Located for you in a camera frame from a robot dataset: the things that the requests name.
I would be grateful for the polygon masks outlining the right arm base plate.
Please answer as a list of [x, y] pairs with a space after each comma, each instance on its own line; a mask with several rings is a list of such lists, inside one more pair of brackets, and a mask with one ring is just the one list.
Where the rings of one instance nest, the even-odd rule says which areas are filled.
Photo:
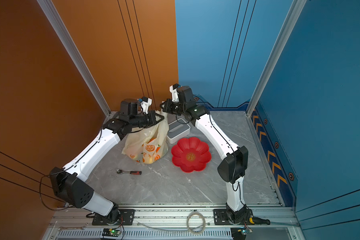
[[253, 217], [251, 209], [240, 210], [234, 212], [228, 209], [214, 209], [214, 223], [215, 225], [244, 225], [250, 223], [250, 218]]

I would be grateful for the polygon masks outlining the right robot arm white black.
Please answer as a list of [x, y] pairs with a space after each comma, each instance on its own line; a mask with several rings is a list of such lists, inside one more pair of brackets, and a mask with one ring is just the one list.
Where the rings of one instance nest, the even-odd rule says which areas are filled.
[[175, 84], [170, 86], [172, 97], [160, 104], [165, 113], [184, 116], [186, 121], [200, 130], [218, 151], [221, 163], [218, 166], [220, 177], [227, 186], [227, 216], [234, 225], [254, 223], [253, 212], [246, 205], [243, 194], [243, 181], [248, 167], [249, 151], [245, 146], [234, 143], [213, 120], [210, 111], [198, 105], [192, 89]]

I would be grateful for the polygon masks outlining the cream plastic bag orange print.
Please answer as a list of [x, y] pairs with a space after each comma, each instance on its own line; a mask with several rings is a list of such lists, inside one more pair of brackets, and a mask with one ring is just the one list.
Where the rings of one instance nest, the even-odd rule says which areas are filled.
[[156, 113], [164, 119], [147, 129], [133, 128], [132, 133], [126, 137], [122, 154], [133, 161], [152, 164], [168, 152], [166, 142], [169, 131], [168, 114], [163, 111], [156, 111]]

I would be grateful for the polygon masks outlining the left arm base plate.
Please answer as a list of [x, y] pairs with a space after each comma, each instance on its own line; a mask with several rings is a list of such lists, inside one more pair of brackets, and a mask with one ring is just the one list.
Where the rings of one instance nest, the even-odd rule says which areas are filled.
[[123, 226], [131, 226], [135, 218], [135, 209], [119, 209], [119, 216], [116, 220], [110, 221], [106, 217], [95, 214], [92, 225], [93, 226], [115, 226], [122, 224]]

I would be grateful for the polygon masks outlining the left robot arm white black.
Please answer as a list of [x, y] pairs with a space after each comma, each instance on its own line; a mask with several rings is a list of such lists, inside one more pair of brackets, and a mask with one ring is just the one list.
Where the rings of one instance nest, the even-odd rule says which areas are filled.
[[48, 174], [56, 197], [77, 209], [85, 209], [114, 225], [120, 218], [118, 204], [106, 199], [86, 184], [100, 160], [126, 135], [153, 127], [164, 116], [150, 110], [152, 99], [125, 99], [121, 109], [106, 121], [95, 139], [63, 168], [53, 168]]

